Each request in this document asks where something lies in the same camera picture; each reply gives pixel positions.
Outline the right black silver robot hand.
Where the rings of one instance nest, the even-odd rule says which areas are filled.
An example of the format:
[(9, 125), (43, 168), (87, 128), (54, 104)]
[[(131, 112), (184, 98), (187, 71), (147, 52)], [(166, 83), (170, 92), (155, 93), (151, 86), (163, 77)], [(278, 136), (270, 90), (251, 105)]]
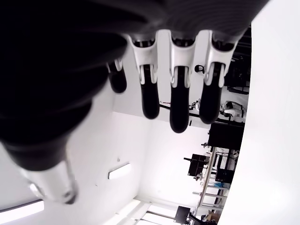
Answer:
[(122, 57), (134, 50), (148, 119), (159, 114), (157, 34), (170, 32), (170, 125), (188, 126), (196, 36), (209, 33), (200, 118), (218, 117), (233, 52), (265, 0), (3, 0), (0, 3), (0, 141), (33, 193), (62, 204), (78, 195), (70, 134), (110, 81), (125, 91)]

